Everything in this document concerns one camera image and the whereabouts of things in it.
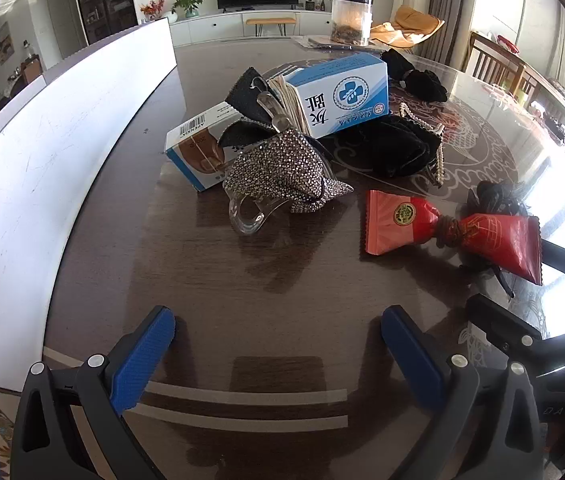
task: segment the cabinet door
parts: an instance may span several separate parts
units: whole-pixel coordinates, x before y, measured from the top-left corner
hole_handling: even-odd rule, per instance
[[[243,36],[242,17],[239,13],[200,18],[189,22],[192,43],[225,40]]]
[[[301,12],[301,34],[303,36],[331,35],[331,13],[319,10]]]
[[[174,46],[188,45],[192,42],[191,34],[189,34],[189,23],[174,23],[169,25],[171,32],[171,43]]]
[[[288,10],[272,10],[271,12],[243,12],[242,19],[244,23],[245,36],[255,36],[256,27],[260,28],[260,25],[247,25],[246,20],[264,20],[270,18],[292,18],[296,20],[296,23],[286,23],[282,27],[282,31],[285,36],[294,36],[299,34],[300,27],[298,22],[300,21],[300,14],[297,12],[292,12]],[[280,28],[276,23],[267,23],[262,26],[262,36],[278,36],[280,38]]]

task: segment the red packet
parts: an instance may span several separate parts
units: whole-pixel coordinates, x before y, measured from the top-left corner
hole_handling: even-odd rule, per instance
[[[433,237],[440,245],[479,254],[542,285],[541,229],[537,217],[475,214],[458,221],[442,216],[424,198],[368,192],[368,253],[384,254],[405,245],[423,244]]]

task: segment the silver bolt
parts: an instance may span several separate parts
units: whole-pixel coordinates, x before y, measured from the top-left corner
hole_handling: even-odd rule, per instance
[[[516,375],[522,375],[525,373],[525,367],[520,363],[512,363],[511,369]]]
[[[29,371],[34,375],[38,375],[41,374],[43,370],[44,363],[34,363]]]
[[[455,354],[451,356],[451,364],[458,368],[464,368],[467,366],[467,358],[464,355]]]
[[[104,357],[101,354],[92,355],[86,363],[92,368],[98,368],[104,363]]]

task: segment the plastic jar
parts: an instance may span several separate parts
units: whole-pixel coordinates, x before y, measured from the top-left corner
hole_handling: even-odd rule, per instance
[[[373,0],[332,0],[331,41],[367,46]]]

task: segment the gold round logo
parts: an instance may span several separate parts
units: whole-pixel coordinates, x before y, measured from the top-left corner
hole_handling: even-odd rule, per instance
[[[398,225],[409,225],[416,218],[416,208],[409,202],[403,202],[394,211],[394,222]]]

